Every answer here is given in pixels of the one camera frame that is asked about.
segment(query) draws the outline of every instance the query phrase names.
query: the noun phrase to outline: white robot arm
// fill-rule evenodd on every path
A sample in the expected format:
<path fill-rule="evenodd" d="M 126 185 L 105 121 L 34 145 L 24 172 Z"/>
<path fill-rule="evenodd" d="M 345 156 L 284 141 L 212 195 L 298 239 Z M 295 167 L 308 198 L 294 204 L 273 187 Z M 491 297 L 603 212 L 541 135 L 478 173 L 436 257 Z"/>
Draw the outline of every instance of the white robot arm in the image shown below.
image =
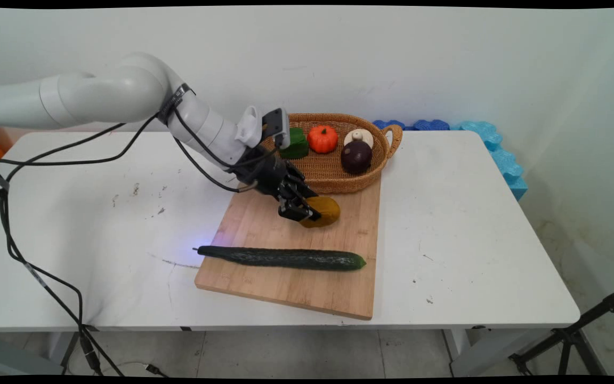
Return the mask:
<path fill-rule="evenodd" d="M 181 143 L 273 196 L 280 216 L 295 221 L 321 217 L 305 201 L 317 194 L 297 168 L 267 156 L 268 151 L 258 146 L 268 137 L 274 137 L 279 148 L 290 144 L 283 109 L 261 116 L 250 106 L 238 124 L 229 122 L 151 54 L 129 54 L 101 76 L 67 73 L 0 86 L 0 126 L 60 129 L 89 122 L 138 122 L 155 113 Z"/>

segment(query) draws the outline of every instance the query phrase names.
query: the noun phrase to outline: wooden cutting board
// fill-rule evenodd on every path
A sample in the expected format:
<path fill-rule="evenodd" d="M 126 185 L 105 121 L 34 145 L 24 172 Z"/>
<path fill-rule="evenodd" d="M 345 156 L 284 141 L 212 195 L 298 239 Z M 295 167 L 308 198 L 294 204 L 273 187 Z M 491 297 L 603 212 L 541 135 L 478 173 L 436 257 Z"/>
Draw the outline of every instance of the wooden cutting board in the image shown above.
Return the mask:
<path fill-rule="evenodd" d="M 231 199 L 212 245 L 338 250 L 357 253 L 356 271 L 249 267 L 206 257 L 196 287 L 362 320 L 373 316 L 378 204 L 381 182 L 355 194 L 334 194 L 341 218 L 326 228 L 304 228 L 278 215 L 278 203 L 254 190 Z"/>

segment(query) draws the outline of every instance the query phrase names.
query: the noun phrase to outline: white table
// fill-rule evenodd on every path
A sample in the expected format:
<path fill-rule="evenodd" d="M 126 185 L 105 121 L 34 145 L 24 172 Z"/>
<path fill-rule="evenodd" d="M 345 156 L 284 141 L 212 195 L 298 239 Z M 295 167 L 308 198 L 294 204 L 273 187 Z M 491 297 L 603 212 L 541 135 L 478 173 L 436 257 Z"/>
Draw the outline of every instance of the white table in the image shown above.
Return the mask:
<path fill-rule="evenodd" d="M 88 135 L 27 134 L 5 158 L 28 159 Z M 110 134 L 45 160 L 112 156 L 132 135 Z M 237 184 L 192 154 L 218 180 Z M 0 164 L 3 174 L 10 169 Z M 25 258 L 75 284 L 84 295 L 84 322 L 101 331 L 453 330 L 451 346 L 460 353 L 454 374 L 463 376 L 578 320 L 477 134 L 405 132 L 382 177 L 370 321 L 197 289 L 201 256 L 191 248 L 211 242 L 232 193 L 200 175 L 169 133 L 142 134 L 111 163 L 25 168 L 12 180 L 10 220 Z M 5 250 L 0 222 L 0 331 L 74 331 L 66 312 Z M 73 292 L 45 280 L 76 310 Z M 459 330 L 473 326 L 510 330 L 468 348 Z"/>

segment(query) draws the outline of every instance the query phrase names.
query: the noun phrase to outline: blue foam block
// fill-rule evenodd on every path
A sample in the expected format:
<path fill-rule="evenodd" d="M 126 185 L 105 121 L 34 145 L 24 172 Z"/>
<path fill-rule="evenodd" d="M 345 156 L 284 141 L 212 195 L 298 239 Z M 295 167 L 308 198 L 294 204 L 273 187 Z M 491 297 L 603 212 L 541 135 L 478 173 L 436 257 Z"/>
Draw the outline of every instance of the blue foam block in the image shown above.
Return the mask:
<path fill-rule="evenodd" d="M 501 146 L 495 151 L 490 151 L 490 155 L 497 163 L 500 172 L 504 175 L 507 184 L 515 182 L 522 175 L 522 167 L 516 163 L 516 156 L 509 151 L 505 151 Z"/>
<path fill-rule="evenodd" d="M 394 124 L 401 126 L 402 129 L 405 131 L 407 131 L 407 128 L 409 128 L 409 127 L 406 127 L 403 122 L 400 122 L 398 120 L 390 120 L 389 122 L 385 122 L 383 120 L 376 120 L 373 122 L 373 125 L 377 126 L 378 129 L 384 129 L 387 126 L 394 125 Z"/>
<path fill-rule="evenodd" d="M 522 167 L 516 163 L 516 156 L 507 150 L 502 148 L 502 141 L 504 138 L 501 134 L 497 133 L 497 127 L 488 122 L 461 122 L 456 126 L 449 126 L 442 120 L 433 120 L 428 122 L 427 120 L 418 120 L 414 123 L 414 126 L 405 126 L 404 123 L 399 120 L 390 120 L 384 122 L 383 120 L 376 120 L 373 125 L 379 129 L 384 129 L 386 126 L 397 124 L 405 131 L 472 131 L 480 135 L 480 139 L 487 147 L 492 159 L 497 164 L 499 171 L 511 192 L 516 197 L 516 200 L 520 200 L 522 195 L 527 192 L 527 184 L 522 179 Z"/>
<path fill-rule="evenodd" d="M 502 143 L 501 134 L 497 133 L 497 127 L 488 122 L 462 122 L 457 126 L 451 127 L 452 131 L 473 131 L 480 135 L 480 138 L 490 151 L 497 150 L 497 146 Z"/>
<path fill-rule="evenodd" d="M 514 182 L 510 183 L 508 187 L 511 189 L 511 192 L 513 192 L 516 200 L 520 200 L 522 195 L 527 192 L 527 184 L 522 178 L 517 178 Z"/>
<path fill-rule="evenodd" d="M 414 123 L 414 131 L 449 131 L 449 124 L 442 120 L 418 120 Z"/>

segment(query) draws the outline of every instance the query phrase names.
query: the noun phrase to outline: green cucumber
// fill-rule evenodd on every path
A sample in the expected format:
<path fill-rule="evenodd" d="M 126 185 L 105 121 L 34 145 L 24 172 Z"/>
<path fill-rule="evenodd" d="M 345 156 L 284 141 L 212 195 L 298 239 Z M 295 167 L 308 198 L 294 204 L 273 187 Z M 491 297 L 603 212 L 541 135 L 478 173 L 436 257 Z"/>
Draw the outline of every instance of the green cucumber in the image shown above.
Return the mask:
<path fill-rule="evenodd" d="M 259 267 L 357 270 L 366 265 L 360 255 L 344 251 L 271 250 L 215 245 L 203 245 L 194 250 L 198 251 L 199 255 Z"/>

